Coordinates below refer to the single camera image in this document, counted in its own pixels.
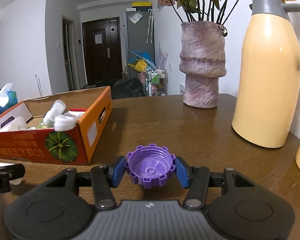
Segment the green spray bottle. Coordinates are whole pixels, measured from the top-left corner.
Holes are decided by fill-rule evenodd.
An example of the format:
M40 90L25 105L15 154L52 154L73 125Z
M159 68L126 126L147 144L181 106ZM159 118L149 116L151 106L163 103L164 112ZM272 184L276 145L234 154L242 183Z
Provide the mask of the green spray bottle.
M49 111L44 115L42 122L37 129L53 128L55 118L62 115L66 108L66 104L62 100L56 100Z

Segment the grey refrigerator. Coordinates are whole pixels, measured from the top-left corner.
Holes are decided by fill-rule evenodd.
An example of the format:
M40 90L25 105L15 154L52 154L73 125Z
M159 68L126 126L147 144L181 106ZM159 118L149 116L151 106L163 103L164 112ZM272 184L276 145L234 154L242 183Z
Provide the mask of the grey refrigerator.
M154 40L151 41L151 28L148 33L148 23L152 7L135 7L136 11L125 12L125 45L127 75L138 77L138 73L128 64L137 56L133 53L147 53L155 62Z

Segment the purple gear cap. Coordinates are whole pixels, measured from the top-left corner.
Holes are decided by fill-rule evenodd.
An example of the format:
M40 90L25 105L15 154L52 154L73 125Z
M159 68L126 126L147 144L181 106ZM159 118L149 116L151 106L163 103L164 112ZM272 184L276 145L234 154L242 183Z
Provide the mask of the purple gear cap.
M140 145L127 154L125 169L134 185L147 190L163 187L175 173L175 155L164 146Z

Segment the red cardboard box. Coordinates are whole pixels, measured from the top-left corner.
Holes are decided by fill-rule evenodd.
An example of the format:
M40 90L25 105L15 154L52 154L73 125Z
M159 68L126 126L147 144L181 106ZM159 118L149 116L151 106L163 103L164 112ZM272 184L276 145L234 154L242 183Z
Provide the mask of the red cardboard box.
M0 158L88 165L111 111L110 87L22 101L0 115Z

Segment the yellow box on fridge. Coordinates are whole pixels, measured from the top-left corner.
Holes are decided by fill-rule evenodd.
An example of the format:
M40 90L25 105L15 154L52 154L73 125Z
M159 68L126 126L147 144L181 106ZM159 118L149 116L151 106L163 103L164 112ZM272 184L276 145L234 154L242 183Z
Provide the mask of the yellow box on fridge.
M132 7L151 7L151 2L133 2Z

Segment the cream thermos jug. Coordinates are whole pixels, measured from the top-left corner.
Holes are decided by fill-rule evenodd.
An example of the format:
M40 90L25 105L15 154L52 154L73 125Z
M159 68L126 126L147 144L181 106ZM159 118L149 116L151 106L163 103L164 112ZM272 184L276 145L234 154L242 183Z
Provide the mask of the cream thermos jug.
M300 45L289 14L296 0L253 0L245 33L232 127L245 140L280 148L300 90Z

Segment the pink textured vase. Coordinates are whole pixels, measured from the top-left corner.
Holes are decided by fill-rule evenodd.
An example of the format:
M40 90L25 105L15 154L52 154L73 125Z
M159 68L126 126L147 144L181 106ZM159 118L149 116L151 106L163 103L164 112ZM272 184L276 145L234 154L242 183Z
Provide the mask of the pink textured vase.
M211 21L181 24L179 69L186 75L183 103L212 109L219 99L219 78L226 76L225 28Z

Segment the blue tissue pack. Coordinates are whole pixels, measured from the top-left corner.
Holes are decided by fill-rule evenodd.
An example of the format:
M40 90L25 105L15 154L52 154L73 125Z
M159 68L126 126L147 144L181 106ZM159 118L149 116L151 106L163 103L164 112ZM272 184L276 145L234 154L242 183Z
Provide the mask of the blue tissue pack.
M17 94L12 90L13 83L7 83L0 90L0 114L18 103Z

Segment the metal trolley rack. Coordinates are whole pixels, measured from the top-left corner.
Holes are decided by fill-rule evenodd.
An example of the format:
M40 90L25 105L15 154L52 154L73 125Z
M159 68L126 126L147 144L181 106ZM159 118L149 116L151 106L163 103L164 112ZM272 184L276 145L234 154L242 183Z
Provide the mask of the metal trolley rack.
M148 96L167 95L166 69L147 67L145 69L145 82Z

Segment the dark brown door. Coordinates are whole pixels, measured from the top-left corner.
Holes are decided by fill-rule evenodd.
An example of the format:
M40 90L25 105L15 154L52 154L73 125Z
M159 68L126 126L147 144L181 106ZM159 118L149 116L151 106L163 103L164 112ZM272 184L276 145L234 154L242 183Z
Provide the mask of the dark brown door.
M82 30L88 86L113 86L122 77L120 19L84 22Z

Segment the cotton swab box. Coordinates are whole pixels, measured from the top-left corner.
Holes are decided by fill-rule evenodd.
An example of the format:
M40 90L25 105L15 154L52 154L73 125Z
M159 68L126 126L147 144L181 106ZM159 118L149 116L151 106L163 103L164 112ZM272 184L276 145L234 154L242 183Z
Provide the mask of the cotton swab box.
M17 131L26 131L36 129L33 127L27 127L23 117L19 116L10 122L6 123L1 129L0 132L17 132Z

